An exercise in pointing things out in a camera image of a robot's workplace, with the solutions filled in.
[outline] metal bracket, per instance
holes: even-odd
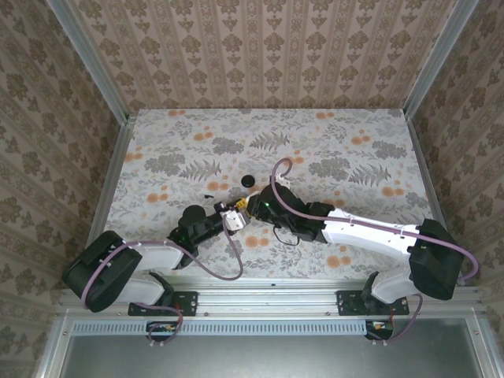
[[[174,291],[172,293],[172,301],[170,307],[179,309],[184,317],[195,317],[196,309],[198,308],[198,292],[197,291]],[[165,309],[144,309],[134,303],[130,303],[128,307],[128,315],[130,317],[172,317],[174,316]]]
[[[362,290],[337,291],[336,297],[338,299],[339,315],[345,317],[360,317],[363,315],[390,315],[391,311],[394,312],[394,315],[408,315],[410,313],[408,300],[406,298],[400,298],[391,305],[383,303],[378,299],[370,299],[373,303],[372,306],[369,307],[365,305],[361,294]]]

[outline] black cable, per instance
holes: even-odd
[[[284,242],[283,240],[280,240],[280,238],[278,237],[278,235],[276,234],[276,229],[277,228],[280,228],[280,227],[277,227],[277,226],[273,226],[273,234],[274,236],[276,237],[276,240],[278,240],[279,242],[281,242],[282,244],[285,244],[286,246],[298,246],[299,245],[299,242],[301,241],[301,239],[299,238],[298,236],[298,242],[296,244],[292,244],[292,243],[287,243],[287,242]]]

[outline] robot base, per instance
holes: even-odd
[[[405,298],[399,298],[388,305],[376,298],[362,298],[362,290],[341,290],[336,292],[338,299],[338,312],[341,317],[373,316],[373,315],[408,315],[410,308]]]

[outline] yellow object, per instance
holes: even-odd
[[[236,203],[236,209],[241,210],[246,208],[246,199],[241,198],[237,203]]]

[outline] gray leaf pattern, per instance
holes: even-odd
[[[404,148],[397,147],[395,144],[387,143],[383,140],[373,142],[372,148],[376,148],[375,155],[380,159],[400,159],[406,157],[406,150]]]
[[[382,180],[388,180],[390,177],[391,174],[388,172],[387,167],[383,169],[381,165],[377,168],[375,165],[369,164],[369,167],[359,165],[359,168],[352,172],[352,176],[348,180],[351,183],[369,184],[372,187],[373,184],[378,185]]]
[[[275,132],[263,132],[256,136],[254,141],[250,143],[250,147],[260,148],[261,150],[278,150],[278,147],[289,143],[289,139],[282,132],[276,134]]]
[[[380,221],[418,224],[430,217],[430,209],[411,150],[400,109],[182,109],[170,110],[168,117],[162,109],[142,110],[106,228],[127,240],[163,239],[187,206],[199,204],[210,215],[217,202],[261,190],[273,165],[284,157],[294,163],[288,178],[303,201],[329,203]],[[254,187],[241,185],[246,174],[255,178]],[[0,206],[0,215],[20,223],[26,216],[11,202]],[[283,241],[296,240],[286,230],[278,233]],[[362,279],[395,266],[391,259],[355,246],[286,246],[275,238],[271,224],[256,220],[232,238],[247,277]],[[199,253],[219,274],[238,272],[223,235],[203,243]],[[195,264],[163,273],[206,276]],[[31,287],[32,295],[47,290],[40,280],[29,279],[27,275],[22,287]]]
[[[173,176],[180,172],[179,164],[184,162],[185,157],[182,154],[161,155],[147,160],[145,169],[149,169],[154,173],[164,172],[168,176]]]
[[[332,159],[322,159],[320,163],[309,165],[309,172],[319,177],[332,177],[336,181],[345,180],[348,177],[345,168],[349,168],[350,163],[342,157],[333,157]]]

